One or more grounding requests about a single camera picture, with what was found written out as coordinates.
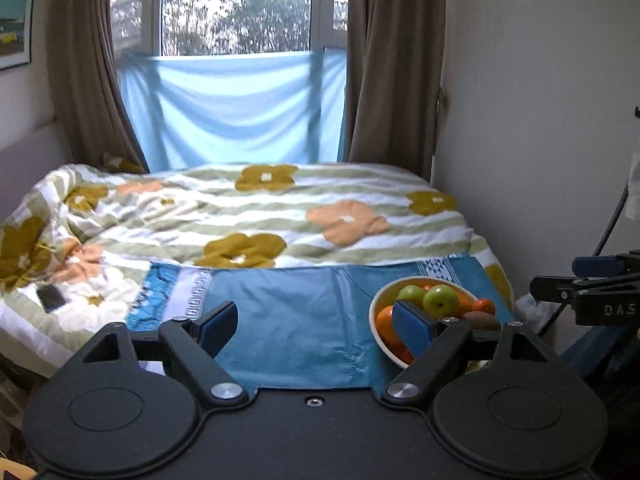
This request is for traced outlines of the brown kiwi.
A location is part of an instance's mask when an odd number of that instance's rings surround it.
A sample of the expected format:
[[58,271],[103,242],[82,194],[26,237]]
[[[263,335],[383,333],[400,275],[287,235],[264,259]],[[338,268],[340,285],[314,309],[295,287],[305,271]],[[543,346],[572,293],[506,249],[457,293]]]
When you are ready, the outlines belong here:
[[462,318],[469,322],[474,330],[501,330],[498,318],[484,311],[466,312]]

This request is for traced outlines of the green apple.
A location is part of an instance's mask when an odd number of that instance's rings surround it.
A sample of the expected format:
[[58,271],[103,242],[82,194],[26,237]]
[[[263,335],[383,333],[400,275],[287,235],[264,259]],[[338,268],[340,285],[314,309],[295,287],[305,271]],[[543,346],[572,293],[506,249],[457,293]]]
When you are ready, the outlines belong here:
[[460,307],[457,292],[448,285],[434,285],[424,295],[422,308],[425,313],[438,320],[455,316]]
[[426,290],[418,285],[406,285],[397,295],[397,301],[410,302],[418,308],[422,307],[423,299],[426,295]]

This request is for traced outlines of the red cherry tomato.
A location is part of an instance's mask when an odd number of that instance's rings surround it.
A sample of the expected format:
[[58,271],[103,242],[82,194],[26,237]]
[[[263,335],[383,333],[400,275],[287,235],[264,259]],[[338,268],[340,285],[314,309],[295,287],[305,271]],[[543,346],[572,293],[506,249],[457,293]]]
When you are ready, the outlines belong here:
[[407,365],[410,365],[414,361],[414,357],[410,350],[402,344],[394,348],[394,355],[397,356],[401,362],[404,362]]

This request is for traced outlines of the small mandarin orange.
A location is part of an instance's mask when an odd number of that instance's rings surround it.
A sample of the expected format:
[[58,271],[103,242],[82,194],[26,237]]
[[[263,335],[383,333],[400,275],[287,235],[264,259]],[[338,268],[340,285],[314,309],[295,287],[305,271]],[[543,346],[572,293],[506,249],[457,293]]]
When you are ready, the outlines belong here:
[[471,310],[473,312],[484,312],[491,316],[496,315],[496,306],[488,298],[482,298],[472,303]]

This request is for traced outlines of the green apple in bowl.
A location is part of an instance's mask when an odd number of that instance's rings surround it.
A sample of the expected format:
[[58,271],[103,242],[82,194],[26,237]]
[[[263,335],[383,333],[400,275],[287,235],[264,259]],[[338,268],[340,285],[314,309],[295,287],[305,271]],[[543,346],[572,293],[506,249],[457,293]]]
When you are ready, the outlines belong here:
[[455,316],[460,307],[457,292],[448,285],[434,285],[424,295],[422,308],[425,313],[438,320]]

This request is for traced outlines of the cream ceramic fruit bowl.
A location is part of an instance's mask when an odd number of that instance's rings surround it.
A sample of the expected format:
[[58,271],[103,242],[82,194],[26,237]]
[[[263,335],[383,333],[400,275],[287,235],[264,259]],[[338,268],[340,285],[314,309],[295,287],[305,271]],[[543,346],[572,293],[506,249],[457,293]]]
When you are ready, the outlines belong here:
[[475,301],[484,299],[492,301],[495,306],[495,318],[501,324],[513,318],[511,311],[501,302],[500,296],[496,299],[491,299],[488,296],[477,297],[474,292],[454,281],[432,278],[431,276],[413,275],[403,276],[396,281],[389,282],[380,288],[371,300],[368,320],[370,331],[378,348],[401,370],[407,368],[413,358],[405,360],[405,356],[408,356],[408,349],[394,333],[393,306],[398,300],[400,292],[408,286],[423,288],[438,285],[446,285],[453,289],[461,303],[467,307]]

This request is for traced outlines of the blue patterned cloth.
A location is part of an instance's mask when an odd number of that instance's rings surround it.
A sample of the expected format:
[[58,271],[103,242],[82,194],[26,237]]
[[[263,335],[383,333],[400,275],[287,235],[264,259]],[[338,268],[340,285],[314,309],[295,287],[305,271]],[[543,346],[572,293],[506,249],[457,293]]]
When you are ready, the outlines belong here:
[[374,296],[391,282],[441,278],[490,299],[500,322],[512,313],[480,263],[453,255],[390,266],[211,269],[153,263],[126,324],[156,330],[175,316],[196,320],[224,301],[238,307],[235,335],[216,357],[248,390],[382,387],[398,366],[369,327]]

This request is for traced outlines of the black smartphone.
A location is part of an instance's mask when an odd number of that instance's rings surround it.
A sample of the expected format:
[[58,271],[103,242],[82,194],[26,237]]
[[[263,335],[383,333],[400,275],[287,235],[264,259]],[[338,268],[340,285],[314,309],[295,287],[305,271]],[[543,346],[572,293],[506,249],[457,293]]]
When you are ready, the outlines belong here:
[[37,288],[37,297],[46,313],[52,313],[67,304],[63,293],[52,284],[39,286]]

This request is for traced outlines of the floral striped duvet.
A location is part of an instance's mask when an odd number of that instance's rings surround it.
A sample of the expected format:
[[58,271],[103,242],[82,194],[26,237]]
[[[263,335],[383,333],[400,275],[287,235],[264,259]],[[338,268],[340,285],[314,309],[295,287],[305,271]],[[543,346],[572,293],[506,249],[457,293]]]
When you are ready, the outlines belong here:
[[[221,269],[382,266],[468,255],[513,315],[503,267],[450,195],[394,166],[203,166],[49,172],[1,226],[1,354],[52,376],[97,330],[122,322],[156,262]],[[37,288],[67,304],[43,310]]]

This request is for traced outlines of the light blue window sheet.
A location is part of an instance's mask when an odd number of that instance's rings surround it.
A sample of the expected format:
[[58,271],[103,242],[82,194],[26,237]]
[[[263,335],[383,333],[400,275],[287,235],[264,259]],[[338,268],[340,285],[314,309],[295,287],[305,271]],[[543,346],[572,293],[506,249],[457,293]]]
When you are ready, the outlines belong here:
[[343,157],[342,50],[129,53],[117,71],[122,102],[152,172]]

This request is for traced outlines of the grey bed headboard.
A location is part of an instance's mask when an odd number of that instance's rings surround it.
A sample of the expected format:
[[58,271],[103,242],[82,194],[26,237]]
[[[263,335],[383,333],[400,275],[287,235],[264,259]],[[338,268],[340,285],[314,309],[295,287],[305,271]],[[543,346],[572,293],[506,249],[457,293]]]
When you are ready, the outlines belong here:
[[1,151],[1,219],[21,203],[48,172],[74,162],[59,122],[51,122]]

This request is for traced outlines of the left brown curtain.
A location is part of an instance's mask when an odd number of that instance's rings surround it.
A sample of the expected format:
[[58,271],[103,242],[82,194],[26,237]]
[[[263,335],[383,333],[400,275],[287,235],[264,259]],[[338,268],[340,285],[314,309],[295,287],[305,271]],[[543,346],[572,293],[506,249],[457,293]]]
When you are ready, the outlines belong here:
[[47,63],[55,118],[78,162],[106,154],[148,170],[120,96],[110,0],[50,0]]

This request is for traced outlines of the brown curtain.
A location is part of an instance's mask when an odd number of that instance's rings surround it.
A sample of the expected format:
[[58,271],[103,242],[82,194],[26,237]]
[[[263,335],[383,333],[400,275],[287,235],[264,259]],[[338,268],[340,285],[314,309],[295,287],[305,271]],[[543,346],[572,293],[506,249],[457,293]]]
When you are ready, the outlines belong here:
[[47,63],[55,118],[78,162],[106,154],[148,170],[120,96],[110,0],[50,0]]
[[348,0],[345,154],[428,178],[446,0]]

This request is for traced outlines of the right brown curtain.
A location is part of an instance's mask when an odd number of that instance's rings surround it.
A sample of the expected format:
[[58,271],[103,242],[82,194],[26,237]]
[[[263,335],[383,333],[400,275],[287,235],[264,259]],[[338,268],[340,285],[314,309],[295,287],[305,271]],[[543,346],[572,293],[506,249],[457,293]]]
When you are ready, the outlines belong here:
[[345,154],[428,178],[446,0],[348,0]]

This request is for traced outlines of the framed wall picture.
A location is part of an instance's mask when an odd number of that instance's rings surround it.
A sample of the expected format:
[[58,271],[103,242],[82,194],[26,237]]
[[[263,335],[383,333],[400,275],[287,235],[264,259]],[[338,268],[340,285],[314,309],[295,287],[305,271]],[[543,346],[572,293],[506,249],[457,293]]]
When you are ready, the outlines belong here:
[[0,70],[32,62],[35,0],[0,0]]

